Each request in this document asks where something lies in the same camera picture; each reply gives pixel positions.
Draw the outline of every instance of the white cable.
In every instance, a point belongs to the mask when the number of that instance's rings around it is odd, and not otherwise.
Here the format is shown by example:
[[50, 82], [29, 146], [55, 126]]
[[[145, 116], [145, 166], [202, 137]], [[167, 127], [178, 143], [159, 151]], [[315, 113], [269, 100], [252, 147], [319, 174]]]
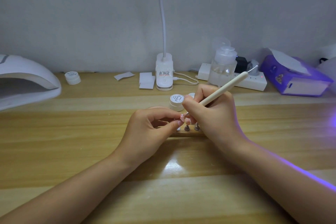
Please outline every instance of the white cable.
[[193, 80], [193, 81], [196, 81], [196, 82], [191, 82], [191, 81], [188, 81], [188, 80], [186, 80], [186, 79], [179, 78], [179, 77], [174, 77], [174, 78], [176, 78], [176, 79], [173, 78], [173, 80], [183, 80], [183, 81], [189, 82], [189, 83], [192, 84], [192, 85], [197, 85], [197, 84], [199, 83], [196, 79], [191, 78], [191, 77], [189, 77], [189, 76], [187, 76], [187, 75], [185, 75], [185, 74], [176, 73], [175, 71], [174, 71], [174, 73], [175, 73], [175, 74], [179, 74], [179, 75], [183, 75], [183, 76], [185, 76], [185, 77], [187, 77], [187, 78], [189, 78], [189, 79], [191, 79], [191, 80]]
[[163, 11], [162, 0], [159, 0], [159, 4], [160, 4], [161, 19], [162, 19], [162, 32], [163, 32], [163, 58], [166, 58], [166, 22], [165, 22], [165, 13]]

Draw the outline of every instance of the purple box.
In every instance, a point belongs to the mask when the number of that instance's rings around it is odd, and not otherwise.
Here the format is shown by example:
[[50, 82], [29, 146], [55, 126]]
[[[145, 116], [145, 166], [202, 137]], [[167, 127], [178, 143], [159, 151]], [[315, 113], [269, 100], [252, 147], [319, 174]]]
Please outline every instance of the purple box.
[[310, 75], [298, 73], [280, 64], [273, 54], [266, 56], [260, 70], [283, 95], [319, 97], [333, 80], [317, 69], [294, 57]]

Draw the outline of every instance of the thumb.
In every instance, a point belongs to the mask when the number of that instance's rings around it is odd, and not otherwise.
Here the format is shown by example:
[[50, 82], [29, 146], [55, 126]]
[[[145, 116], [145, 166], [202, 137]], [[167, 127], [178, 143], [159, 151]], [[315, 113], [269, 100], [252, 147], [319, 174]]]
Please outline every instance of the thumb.
[[204, 111], [206, 111], [206, 107], [196, 102], [192, 96], [186, 95], [184, 96], [184, 101], [182, 103], [183, 107], [193, 116], [196, 120], [200, 120]]
[[162, 135], [162, 137], [166, 140], [172, 133], [176, 132], [183, 123], [184, 122], [182, 120], [173, 120], [157, 130], [160, 131], [160, 135]]

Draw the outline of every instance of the hand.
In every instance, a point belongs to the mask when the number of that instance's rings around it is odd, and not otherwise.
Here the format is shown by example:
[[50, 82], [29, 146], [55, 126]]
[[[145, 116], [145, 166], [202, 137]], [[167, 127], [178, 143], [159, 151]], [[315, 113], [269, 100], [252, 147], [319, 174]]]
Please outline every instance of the hand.
[[128, 121], [124, 136], [115, 153], [127, 163], [140, 165], [182, 126], [183, 122], [179, 118], [179, 112], [165, 107], [135, 111]]
[[247, 140], [240, 129], [236, 107], [231, 93], [226, 92], [209, 103], [207, 107], [199, 104], [207, 96], [218, 90], [215, 86], [200, 84], [194, 99], [187, 95], [182, 103], [189, 112], [191, 123], [198, 122], [204, 134], [220, 149]]

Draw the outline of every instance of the clear plastic bottle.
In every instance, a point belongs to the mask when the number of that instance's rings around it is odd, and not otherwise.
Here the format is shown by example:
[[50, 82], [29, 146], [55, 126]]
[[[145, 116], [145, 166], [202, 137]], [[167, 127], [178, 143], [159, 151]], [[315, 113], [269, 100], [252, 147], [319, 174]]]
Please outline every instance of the clear plastic bottle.
[[233, 47], [219, 47], [211, 63], [208, 82], [218, 87], [228, 83], [237, 66], [236, 57], [237, 52]]

